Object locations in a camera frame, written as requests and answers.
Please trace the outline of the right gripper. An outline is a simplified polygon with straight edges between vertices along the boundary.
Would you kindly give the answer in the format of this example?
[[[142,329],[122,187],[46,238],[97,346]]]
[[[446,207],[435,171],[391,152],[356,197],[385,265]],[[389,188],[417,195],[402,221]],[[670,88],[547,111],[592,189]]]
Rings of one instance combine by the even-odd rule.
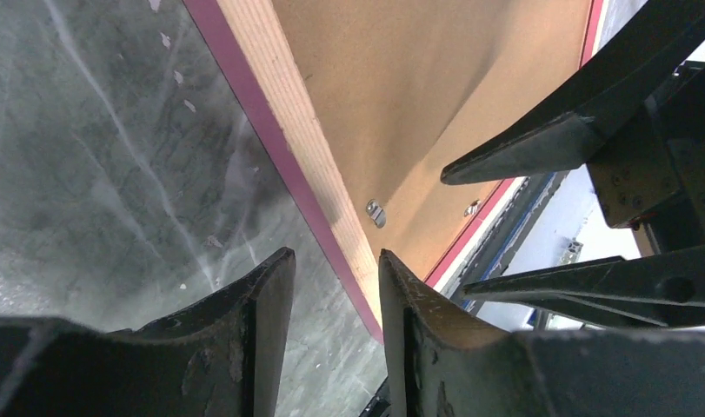
[[[593,156],[587,168],[607,226],[645,226],[668,253],[479,281],[465,298],[603,328],[705,326],[705,63],[675,69],[704,40],[705,1],[646,2],[558,89],[440,175],[446,185],[489,182],[575,169]]]

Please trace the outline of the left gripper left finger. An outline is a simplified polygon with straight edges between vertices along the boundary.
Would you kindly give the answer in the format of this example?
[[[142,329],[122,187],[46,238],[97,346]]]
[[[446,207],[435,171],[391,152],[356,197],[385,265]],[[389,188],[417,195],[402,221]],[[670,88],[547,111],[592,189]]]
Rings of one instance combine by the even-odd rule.
[[[271,416],[296,257],[138,330],[0,316],[0,416]]]

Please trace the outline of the pink picture frame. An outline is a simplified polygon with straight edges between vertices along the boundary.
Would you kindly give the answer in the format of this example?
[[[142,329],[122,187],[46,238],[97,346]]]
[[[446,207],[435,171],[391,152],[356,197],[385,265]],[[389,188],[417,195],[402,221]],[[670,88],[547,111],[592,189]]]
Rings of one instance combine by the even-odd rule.
[[[275,2],[189,1],[187,8],[365,327],[380,339],[376,259],[381,250],[374,251],[369,245],[316,117]],[[591,49],[586,41],[595,36],[594,21],[601,7],[597,1],[587,2],[588,21],[575,71],[589,57]],[[512,177],[466,185],[487,186],[489,191],[464,209],[464,223],[442,257],[423,274],[405,264],[418,277],[438,281],[456,251],[482,224],[510,183]]]

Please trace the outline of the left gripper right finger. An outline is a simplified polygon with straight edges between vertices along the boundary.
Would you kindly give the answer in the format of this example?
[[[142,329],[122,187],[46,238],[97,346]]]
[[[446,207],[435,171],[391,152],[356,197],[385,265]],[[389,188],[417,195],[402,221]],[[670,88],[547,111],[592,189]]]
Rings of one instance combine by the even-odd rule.
[[[379,284],[394,416],[705,416],[705,331],[510,333],[389,250]]]

